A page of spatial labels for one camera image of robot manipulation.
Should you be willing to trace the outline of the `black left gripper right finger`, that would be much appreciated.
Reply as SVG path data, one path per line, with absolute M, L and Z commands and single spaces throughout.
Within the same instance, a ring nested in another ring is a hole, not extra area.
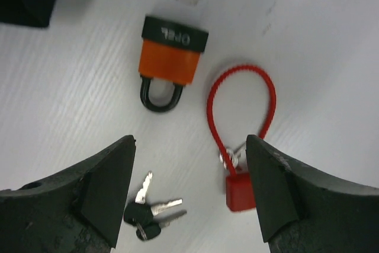
M 271 252 L 378 252 L 378 189 L 292 158 L 259 137 L 246 158 Z

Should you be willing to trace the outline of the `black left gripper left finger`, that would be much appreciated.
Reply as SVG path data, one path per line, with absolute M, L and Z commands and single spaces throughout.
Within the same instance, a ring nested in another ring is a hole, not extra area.
M 110 252 L 123 220 L 136 141 L 97 154 L 18 190 L 1 191 L 1 252 Z

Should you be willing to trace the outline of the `red cable padlock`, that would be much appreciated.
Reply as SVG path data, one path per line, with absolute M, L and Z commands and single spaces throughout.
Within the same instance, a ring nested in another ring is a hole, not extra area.
M 249 131 L 263 139 L 277 108 L 273 80 L 262 67 L 241 63 L 223 71 L 211 84 L 206 99 L 206 118 L 210 133 L 226 170 L 224 183 L 226 206 L 233 212 L 256 207 L 246 160 L 234 169 L 226 148 L 246 143 Z

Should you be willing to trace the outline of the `orange black small padlock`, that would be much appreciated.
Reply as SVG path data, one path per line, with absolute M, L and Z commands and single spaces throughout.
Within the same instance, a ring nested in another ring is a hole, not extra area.
M 146 109 L 166 113 L 177 106 L 184 87 L 193 81 L 208 35 L 208 31 L 198 27 L 155 15 L 145 16 L 139 74 L 142 79 L 140 100 Z M 155 78 L 174 86 L 171 99 L 165 105 L 156 105 L 150 100 L 150 84 Z

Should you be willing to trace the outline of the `black headed key pair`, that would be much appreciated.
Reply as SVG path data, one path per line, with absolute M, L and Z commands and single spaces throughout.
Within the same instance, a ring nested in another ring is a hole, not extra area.
M 134 200 L 129 202 L 123 214 L 123 220 L 128 225 L 136 228 L 136 236 L 140 241 L 146 242 L 158 237 L 163 228 L 168 227 L 172 222 L 184 217 L 186 210 L 174 213 L 171 216 L 159 221 L 155 217 L 175 206 L 183 203 L 183 199 L 169 200 L 165 203 L 148 204 L 146 201 L 147 192 L 152 182 L 153 172 L 149 171 L 142 182 Z

